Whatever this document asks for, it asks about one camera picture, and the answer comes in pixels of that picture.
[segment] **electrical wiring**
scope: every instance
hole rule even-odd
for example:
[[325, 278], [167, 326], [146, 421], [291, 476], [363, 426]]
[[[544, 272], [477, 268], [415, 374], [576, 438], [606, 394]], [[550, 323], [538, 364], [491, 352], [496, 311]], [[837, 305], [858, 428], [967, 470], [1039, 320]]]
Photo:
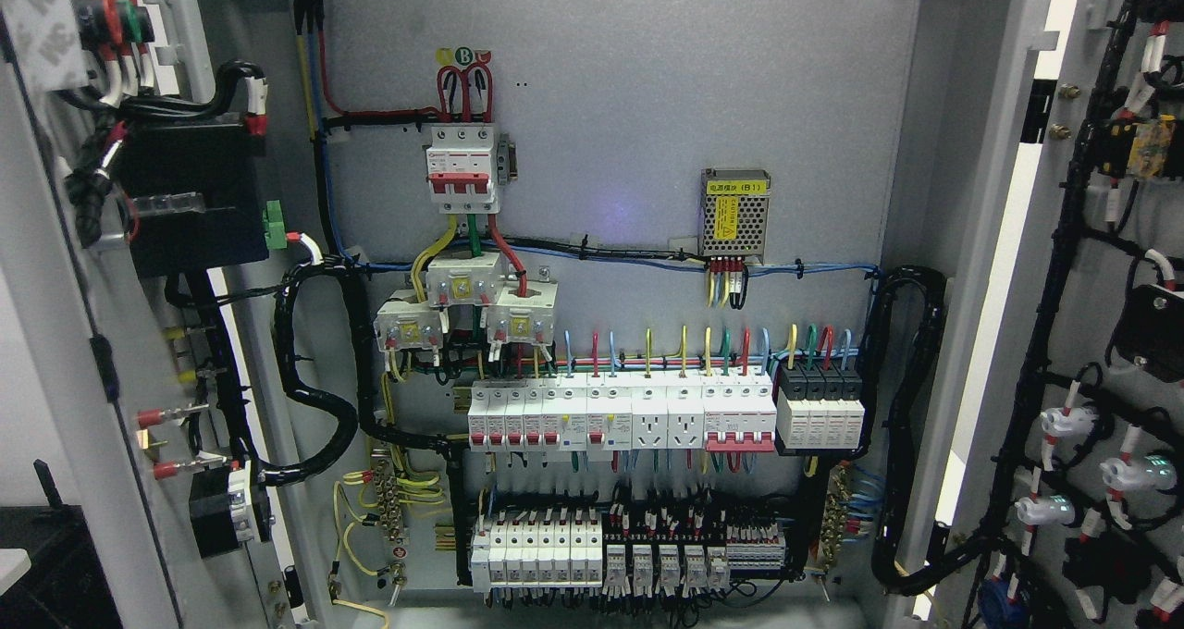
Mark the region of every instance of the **electrical wiring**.
[[358, 604], [358, 603], [354, 603], [354, 602], [347, 602], [346, 599], [341, 599], [341, 598], [333, 599], [333, 605], [340, 605], [340, 606], [352, 608], [355, 611], [367, 612], [369, 615], [380, 617], [380, 618], [382, 618], [381, 629], [391, 629], [391, 616], [388, 616], [385, 611], [381, 611], [381, 610], [379, 610], [377, 608], [371, 608], [368, 605]]
[[457, 227], [456, 216], [449, 216], [448, 229], [444, 230], [444, 233], [440, 233], [440, 237], [437, 238], [435, 243], [429, 245], [423, 252], [420, 252], [416, 257], [416, 261], [411, 263], [411, 285], [414, 288], [416, 299], [418, 299], [420, 303], [427, 300], [427, 293], [424, 291], [424, 278], [419, 274], [424, 271], [424, 265], [429, 262], [429, 259], [431, 259], [436, 255], [439, 255], [445, 249], [445, 246], [448, 246], [449, 243], [451, 243], [452, 239], [456, 238], [456, 227]]
[[519, 299], [526, 299], [527, 295], [526, 269], [522, 267], [522, 262], [520, 258], [517, 258], [517, 255], [514, 253], [514, 249], [509, 246], [509, 244], [507, 244], [504, 238], [502, 238], [502, 233], [497, 229], [497, 216], [488, 216], [487, 220], [489, 225], [489, 236], [494, 239], [495, 244], [497, 245], [497, 249], [501, 250], [503, 255], [506, 255], [506, 258], [510, 263], [510, 265], [514, 267], [515, 277], [517, 277], [519, 281], [519, 290], [517, 290]]

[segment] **blue wire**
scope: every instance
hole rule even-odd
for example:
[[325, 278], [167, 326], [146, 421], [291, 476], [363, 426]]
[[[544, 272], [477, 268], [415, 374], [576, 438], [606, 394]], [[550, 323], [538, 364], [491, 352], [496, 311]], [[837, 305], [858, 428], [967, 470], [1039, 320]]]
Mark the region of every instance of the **blue wire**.
[[617, 377], [617, 338], [609, 330], [609, 377]]
[[839, 367], [843, 372], [847, 372], [847, 359], [851, 355], [851, 329], [843, 329], [843, 364]]
[[575, 357], [572, 357], [572, 334], [564, 332], [564, 345], [567, 347], [567, 377], [575, 374]]
[[768, 354], [773, 351], [773, 347], [768, 345], [768, 329], [761, 328], [761, 333], [765, 336], [765, 352], [760, 355], [760, 374], [765, 374], [768, 371]]

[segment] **wire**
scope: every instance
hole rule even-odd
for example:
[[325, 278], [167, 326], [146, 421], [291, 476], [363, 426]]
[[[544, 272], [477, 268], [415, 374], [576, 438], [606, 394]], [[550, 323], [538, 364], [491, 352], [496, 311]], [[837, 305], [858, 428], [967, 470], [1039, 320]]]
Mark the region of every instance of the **wire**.
[[343, 605], [346, 608], [352, 608], [359, 612], [368, 612], [371, 615], [377, 615], [382, 618], [382, 629], [391, 629], [391, 616], [385, 611], [377, 608], [371, 608], [368, 605], [355, 604], [354, 602], [347, 602], [346, 599], [333, 599], [333, 605]]
[[440, 237], [420, 252], [419, 256], [416, 257], [416, 261], [411, 263], [411, 285], [414, 287], [416, 299], [418, 299], [420, 303], [427, 300], [427, 293], [424, 291], [424, 281], [419, 274], [424, 270], [424, 264], [426, 264], [429, 259], [439, 255], [445, 246], [448, 246], [448, 244], [456, 238], [456, 216], [449, 216], [448, 229], [444, 230], [444, 233], [440, 233]]
[[682, 326], [682, 345], [678, 347], [678, 357], [682, 361], [682, 368], [678, 372], [678, 377], [687, 377], [687, 325]]
[[645, 379], [650, 379], [650, 357], [654, 355], [654, 332], [645, 329]]
[[497, 244], [498, 249], [510, 262], [510, 265], [514, 267], [519, 281], [519, 299], [526, 299], [526, 269], [522, 268], [522, 262], [517, 258], [517, 255], [514, 253], [514, 249], [507, 244], [504, 238], [502, 238], [502, 232], [497, 231], [497, 216], [488, 216], [487, 219], [489, 224], [490, 238], [494, 239], [495, 244]]
[[469, 213], [465, 217], [469, 227], [469, 250], [472, 251], [474, 257], [481, 256], [481, 236], [477, 233], [477, 216]]
[[703, 333], [703, 376], [712, 377], [712, 327]]

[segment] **circuit breaker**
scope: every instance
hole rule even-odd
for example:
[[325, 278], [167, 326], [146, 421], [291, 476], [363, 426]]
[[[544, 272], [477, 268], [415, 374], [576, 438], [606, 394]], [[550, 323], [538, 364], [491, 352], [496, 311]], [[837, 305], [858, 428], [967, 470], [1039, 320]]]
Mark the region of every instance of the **circuit breaker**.
[[516, 176], [509, 137], [493, 124], [433, 126], [431, 136], [427, 185], [439, 212], [500, 212], [500, 191]]

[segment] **green wire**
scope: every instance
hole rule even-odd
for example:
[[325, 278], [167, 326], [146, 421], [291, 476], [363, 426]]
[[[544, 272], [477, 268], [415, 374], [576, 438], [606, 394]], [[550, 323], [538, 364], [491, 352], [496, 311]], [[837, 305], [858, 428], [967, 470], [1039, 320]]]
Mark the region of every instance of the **green wire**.
[[813, 368], [815, 346], [817, 345], [818, 345], [818, 327], [815, 325], [810, 325], [810, 328], [806, 329], [806, 348], [805, 348], [807, 370]]
[[723, 357], [723, 377], [728, 376], [728, 358], [732, 357], [732, 333], [723, 329], [723, 340], [720, 340], [720, 355]]
[[477, 236], [477, 216], [469, 213], [469, 249], [472, 250], [474, 257], [481, 256], [481, 237]]

